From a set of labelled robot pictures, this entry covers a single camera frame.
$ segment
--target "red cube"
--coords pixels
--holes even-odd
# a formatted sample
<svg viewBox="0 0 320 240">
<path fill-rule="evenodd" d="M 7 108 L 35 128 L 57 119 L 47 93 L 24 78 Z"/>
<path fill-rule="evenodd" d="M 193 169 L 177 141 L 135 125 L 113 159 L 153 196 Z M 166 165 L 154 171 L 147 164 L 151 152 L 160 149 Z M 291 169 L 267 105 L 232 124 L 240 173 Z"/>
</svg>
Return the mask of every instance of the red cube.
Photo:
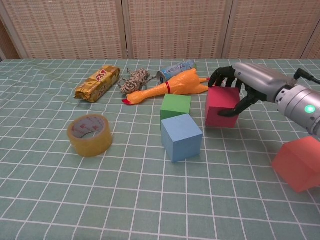
<svg viewBox="0 0 320 240">
<path fill-rule="evenodd" d="M 205 102 L 205 125 L 207 127 L 234 128 L 239 116 L 219 116 L 218 112 L 233 109 L 239 101 L 239 90 L 236 87 L 210 87 Z"/>
<path fill-rule="evenodd" d="M 307 136 L 285 143 L 272 167 L 297 193 L 320 185 L 320 142 Z"/>
</svg>

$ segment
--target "packing tape roll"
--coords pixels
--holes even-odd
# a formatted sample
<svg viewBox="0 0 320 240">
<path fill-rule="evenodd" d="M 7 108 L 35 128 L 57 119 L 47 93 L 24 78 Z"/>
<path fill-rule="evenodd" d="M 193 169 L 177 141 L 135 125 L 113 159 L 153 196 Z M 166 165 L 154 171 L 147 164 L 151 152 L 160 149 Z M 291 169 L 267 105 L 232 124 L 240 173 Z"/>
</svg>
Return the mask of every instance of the packing tape roll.
<svg viewBox="0 0 320 240">
<path fill-rule="evenodd" d="M 99 132 L 93 137 L 84 135 Z M 108 120 L 99 114 L 89 114 L 75 119 L 67 129 L 67 136 L 77 154 L 82 157 L 94 157 L 104 153 L 112 144 Z"/>
</svg>

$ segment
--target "rubber chicken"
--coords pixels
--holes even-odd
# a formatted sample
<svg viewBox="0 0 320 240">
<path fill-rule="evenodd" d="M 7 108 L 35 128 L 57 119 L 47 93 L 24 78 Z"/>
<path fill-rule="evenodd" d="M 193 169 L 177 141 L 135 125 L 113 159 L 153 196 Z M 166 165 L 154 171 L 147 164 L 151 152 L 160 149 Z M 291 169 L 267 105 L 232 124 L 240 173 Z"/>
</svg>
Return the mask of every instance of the rubber chicken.
<svg viewBox="0 0 320 240">
<path fill-rule="evenodd" d="M 200 94 L 208 90 L 208 86 L 201 83 L 208 81 L 210 78 L 199 78 L 197 70 L 192 68 L 183 71 L 172 77 L 168 81 L 147 90 L 138 90 L 130 93 L 122 102 L 127 105 L 136 105 L 145 99 L 165 94 L 188 95 Z"/>
</svg>

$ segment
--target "green cube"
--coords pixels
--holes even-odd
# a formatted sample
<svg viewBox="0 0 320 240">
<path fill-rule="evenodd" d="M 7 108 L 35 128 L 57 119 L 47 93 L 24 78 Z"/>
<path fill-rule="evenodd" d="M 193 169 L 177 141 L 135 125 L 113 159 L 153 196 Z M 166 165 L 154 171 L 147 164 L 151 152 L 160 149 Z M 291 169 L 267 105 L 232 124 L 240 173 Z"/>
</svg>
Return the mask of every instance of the green cube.
<svg viewBox="0 0 320 240">
<path fill-rule="evenodd" d="M 160 109 L 160 120 L 190 114 L 191 96 L 166 94 Z"/>
</svg>

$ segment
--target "table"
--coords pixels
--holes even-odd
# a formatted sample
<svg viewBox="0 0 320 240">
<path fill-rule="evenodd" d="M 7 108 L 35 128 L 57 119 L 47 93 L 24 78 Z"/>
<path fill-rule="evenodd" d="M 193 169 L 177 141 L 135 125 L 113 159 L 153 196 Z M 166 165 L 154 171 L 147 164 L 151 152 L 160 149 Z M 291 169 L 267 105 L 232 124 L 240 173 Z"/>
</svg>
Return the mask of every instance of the table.
<svg viewBox="0 0 320 240">
<path fill-rule="evenodd" d="M 235 128 L 208 128 L 207 93 L 192 95 L 201 153 L 172 163 L 161 144 L 163 96 L 128 106 L 114 85 L 96 103 L 74 99 L 75 87 L 102 65 L 128 79 L 127 68 L 155 75 L 179 61 L 1 62 L 0 239 L 318 240 L 320 187 L 297 194 L 271 167 L 283 143 L 308 135 L 275 104 L 251 106 Z M 290 76 L 304 68 L 320 79 L 320 60 L 198 59 L 197 73 L 208 77 L 235 62 Z M 92 158 L 78 156 L 66 132 L 86 114 L 105 116 L 113 135 L 110 149 Z"/>
</svg>

